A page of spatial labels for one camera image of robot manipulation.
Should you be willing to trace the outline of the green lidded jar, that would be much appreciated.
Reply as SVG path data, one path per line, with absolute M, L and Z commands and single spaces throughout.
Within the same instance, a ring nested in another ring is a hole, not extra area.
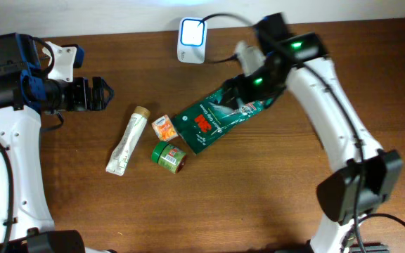
M 173 174 L 177 174 L 182 170 L 186 159 L 187 154 L 184 151 L 166 141 L 160 141 L 151 154 L 151 160 L 154 163 Z

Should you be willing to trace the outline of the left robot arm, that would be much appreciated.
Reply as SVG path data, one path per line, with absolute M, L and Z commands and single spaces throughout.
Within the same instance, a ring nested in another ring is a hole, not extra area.
M 84 50 L 28 34 L 0 35 L 0 252 L 86 252 L 75 230 L 58 231 L 40 162 L 44 114 L 104 110 L 114 96 L 101 77 L 75 77 Z

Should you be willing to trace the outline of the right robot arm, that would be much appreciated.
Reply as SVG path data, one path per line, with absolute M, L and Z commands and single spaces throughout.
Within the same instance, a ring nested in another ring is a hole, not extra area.
M 361 224 L 378 216 L 403 167 L 368 132 L 345 95 L 333 60 L 317 34 L 295 36 L 279 13 L 253 25 L 259 48 L 238 48 L 243 75 L 234 79 L 245 101 L 276 100 L 289 91 L 306 112 L 325 150 L 332 174 L 316 196 L 323 211 L 305 252 L 387 252 L 365 244 Z

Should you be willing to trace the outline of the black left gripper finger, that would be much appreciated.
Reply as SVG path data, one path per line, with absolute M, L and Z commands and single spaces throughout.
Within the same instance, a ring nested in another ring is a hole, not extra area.
M 102 77 L 92 77 L 93 93 L 104 95 L 107 92 L 109 95 L 114 94 L 114 90 L 107 84 Z
M 96 93 L 92 95 L 92 102 L 91 102 L 91 109 L 93 111 L 101 111 L 107 108 L 109 102 L 113 99 L 114 95 L 109 94 L 106 98 L 104 95 L 100 93 Z

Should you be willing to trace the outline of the green 3M gloves packet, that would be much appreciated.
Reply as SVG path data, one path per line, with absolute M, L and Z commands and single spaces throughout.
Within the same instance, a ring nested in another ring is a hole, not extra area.
M 197 155 L 263 109 L 262 101 L 246 103 L 233 89 L 220 88 L 174 116 L 172 124 Z

